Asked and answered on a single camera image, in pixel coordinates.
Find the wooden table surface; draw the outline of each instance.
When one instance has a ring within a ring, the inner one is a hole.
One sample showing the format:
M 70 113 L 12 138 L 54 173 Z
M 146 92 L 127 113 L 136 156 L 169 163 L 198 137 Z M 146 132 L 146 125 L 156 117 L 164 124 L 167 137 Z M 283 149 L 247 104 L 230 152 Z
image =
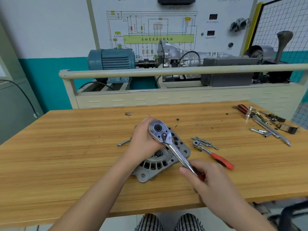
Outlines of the wooden table surface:
M 52 223 L 127 148 L 134 126 L 151 115 L 164 121 L 191 148 L 189 159 L 211 161 L 192 146 L 199 136 L 220 149 L 235 166 L 228 171 L 247 201 L 308 196 L 308 132 L 263 138 L 231 106 L 241 102 L 50 111 L 0 146 L 0 227 Z M 203 206 L 177 163 L 155 180 L 129 177 L 110 216 L 153 213 Z

